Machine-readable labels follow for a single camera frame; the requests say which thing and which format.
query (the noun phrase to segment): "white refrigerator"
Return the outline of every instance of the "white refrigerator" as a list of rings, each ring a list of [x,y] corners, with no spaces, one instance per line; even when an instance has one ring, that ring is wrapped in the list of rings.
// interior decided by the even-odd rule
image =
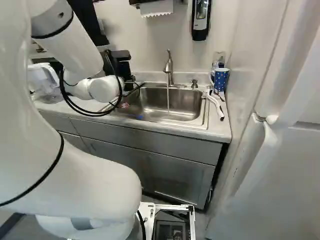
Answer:
[[[206,237],[320,239],[320,1],[242,0]]]

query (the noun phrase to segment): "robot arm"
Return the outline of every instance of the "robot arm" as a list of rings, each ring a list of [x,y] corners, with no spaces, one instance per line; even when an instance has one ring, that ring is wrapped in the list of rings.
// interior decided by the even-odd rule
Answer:
[[[64,87],[82,100],[108,103],[119,94],[114,75],[100,73],[104,62],[66,0],[28,0],[31,36],[64,66]]]
[[[61,237],[123,240],[140,205],[138,176],[128,167],[84,153],[64,141],[38,113],[27,91],[30,18],[37,42],[77,74],[69,83],[102,69],[97,48],[68,6],[65,0],[1,4],[0,181],[6,184],[0,185],[0,206],[40,215],[38,219],[46,223],[41,225]],[[52,24],[55,18],[61,22]],[[71,224],[61,224],[65,220]],[[91,228],[81,228],[80,220],[89,222]]]

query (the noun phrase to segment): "blue polka dot cup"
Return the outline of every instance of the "blue polka dot cup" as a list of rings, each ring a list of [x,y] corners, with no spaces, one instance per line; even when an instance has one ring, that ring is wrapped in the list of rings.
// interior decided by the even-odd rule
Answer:
[[[219,92],[225,91],[229,73],[229,68],[216,68],[214,70],[214,89],[217,89]]]

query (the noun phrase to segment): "water stream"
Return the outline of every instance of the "water stream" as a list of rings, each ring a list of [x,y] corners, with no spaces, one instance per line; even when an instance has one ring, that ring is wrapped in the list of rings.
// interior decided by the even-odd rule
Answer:
[[[168,116],[170,114],[170,110],[169,110],[169,84],[166,86],[166,108],[168,110]]]

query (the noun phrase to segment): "black soap dispenser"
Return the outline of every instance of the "black soap dispenser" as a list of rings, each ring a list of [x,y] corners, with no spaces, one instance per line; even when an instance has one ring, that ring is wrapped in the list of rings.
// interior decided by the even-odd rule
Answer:
[[[212,0],[192,0],[191,34],[194,41],[206,40],[211,16]]]

